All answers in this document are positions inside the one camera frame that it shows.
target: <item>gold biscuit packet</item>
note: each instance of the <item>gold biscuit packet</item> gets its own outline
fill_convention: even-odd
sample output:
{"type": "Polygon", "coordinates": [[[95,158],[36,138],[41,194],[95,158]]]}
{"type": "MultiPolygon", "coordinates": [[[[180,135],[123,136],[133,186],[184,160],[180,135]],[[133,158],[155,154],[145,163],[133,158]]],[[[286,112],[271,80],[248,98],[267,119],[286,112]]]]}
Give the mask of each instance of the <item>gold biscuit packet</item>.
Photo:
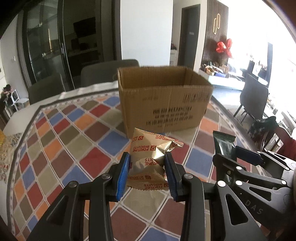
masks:
{"type": "Polygon", "coordinates": [[[140,190],[168,190],[165,153],[182,146],[181,141],[135,128],[129,152],[127,186],[140,190]]]}

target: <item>chair leg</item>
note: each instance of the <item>chair leg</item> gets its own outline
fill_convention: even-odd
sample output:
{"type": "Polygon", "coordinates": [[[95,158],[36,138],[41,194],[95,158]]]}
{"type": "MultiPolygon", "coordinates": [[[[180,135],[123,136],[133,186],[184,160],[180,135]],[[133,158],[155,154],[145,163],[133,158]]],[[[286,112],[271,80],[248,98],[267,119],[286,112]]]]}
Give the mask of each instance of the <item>chair leg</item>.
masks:
{"type": "Polygon", "coordinates": [[[239,110],[242,108],[242,104],[239,106],[239,108],[237,109],[237,111],[234,113],[233,117],[235,117],[237,115],[237,113],[239,112],[239,110]]]}
{"type": "Polygon", "coordinates": [[[244,121],[244,119],[246,118],[247,114],[248,114],[248,113],[246,113],[246,115],[245,115],[244,118],[242,119],[241,123],[244,121]]]}

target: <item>red cloth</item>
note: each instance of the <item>red cloth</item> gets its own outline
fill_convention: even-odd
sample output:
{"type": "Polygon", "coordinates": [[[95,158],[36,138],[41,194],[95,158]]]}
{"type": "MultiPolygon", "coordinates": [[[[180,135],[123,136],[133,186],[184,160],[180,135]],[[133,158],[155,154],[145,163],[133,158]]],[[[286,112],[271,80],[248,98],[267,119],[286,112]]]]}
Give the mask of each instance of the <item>red cloth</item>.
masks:
{"type": "Polygon", "coordinates": [[[296,161],[296,140],[290,139],[277,152],[278,154],[296,161]]]}

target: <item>television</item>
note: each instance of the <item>television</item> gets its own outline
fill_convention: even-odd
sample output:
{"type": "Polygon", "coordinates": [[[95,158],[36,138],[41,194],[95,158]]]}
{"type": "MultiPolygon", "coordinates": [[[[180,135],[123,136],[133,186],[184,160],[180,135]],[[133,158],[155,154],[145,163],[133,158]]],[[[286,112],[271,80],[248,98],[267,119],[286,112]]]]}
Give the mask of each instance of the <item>television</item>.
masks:
{"type": "Polygon", "coordinates": [[[74,31],[78,38],[86,37],[96,33],[96,18],[87,18],[73,23],[74,31]]]}

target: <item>glass sliding door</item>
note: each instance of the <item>glass sliding door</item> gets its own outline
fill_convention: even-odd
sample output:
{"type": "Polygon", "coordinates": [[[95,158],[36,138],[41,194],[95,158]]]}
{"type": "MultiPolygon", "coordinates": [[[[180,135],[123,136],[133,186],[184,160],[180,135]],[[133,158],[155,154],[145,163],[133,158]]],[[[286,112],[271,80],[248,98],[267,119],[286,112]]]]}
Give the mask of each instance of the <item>glass sliding door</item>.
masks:
{"type": "Polygon", "coordinates": [[[66,91],[74,89],[63,34],[63,0],[44,0],[27,6],[23,43],[32,84],[54,73],[62,76],[66,91]]]}

